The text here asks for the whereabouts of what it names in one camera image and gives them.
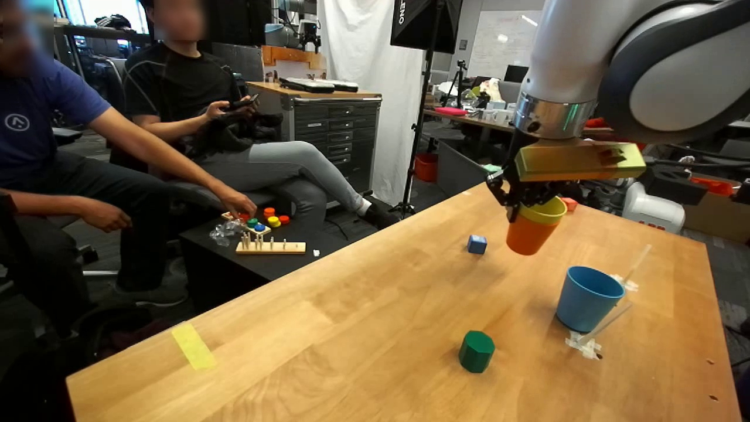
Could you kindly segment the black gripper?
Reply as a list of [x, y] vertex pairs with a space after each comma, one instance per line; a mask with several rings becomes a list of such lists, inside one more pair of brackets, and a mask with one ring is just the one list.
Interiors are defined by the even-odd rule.
[[486, 186], [501, 206], [506, 206], [508, 222], [520, 215], [520, 206], [535, 206], [548, 199], [547, 185], [520, 181], [515, 169], [515, 152], [508, 152], [503, 156], [500, 172], [486, 178]]

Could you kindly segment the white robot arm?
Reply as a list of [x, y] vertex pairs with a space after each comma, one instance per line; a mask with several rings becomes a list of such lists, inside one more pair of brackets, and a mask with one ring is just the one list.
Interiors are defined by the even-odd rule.
[[750, 0], [547, 0], [501, 170], [510, 217], [571, 182], [636, 178], [645, 142], [750, 111]]

